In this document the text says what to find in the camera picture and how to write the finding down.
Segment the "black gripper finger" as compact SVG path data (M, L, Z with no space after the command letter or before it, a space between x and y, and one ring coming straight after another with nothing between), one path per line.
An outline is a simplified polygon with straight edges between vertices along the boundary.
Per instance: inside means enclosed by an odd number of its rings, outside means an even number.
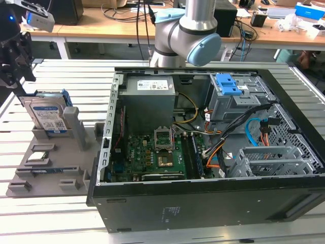
M1 86L5 86L7 88L16 87L16 79L12 74L10 65L1 64Z
M21 78L32 82L36 80L32 69L34 56L31 50L31 35L29 32L20 32L14 41L16 43L14 45L14 76L17 84L14 94L25 96L26 92L20 83Z

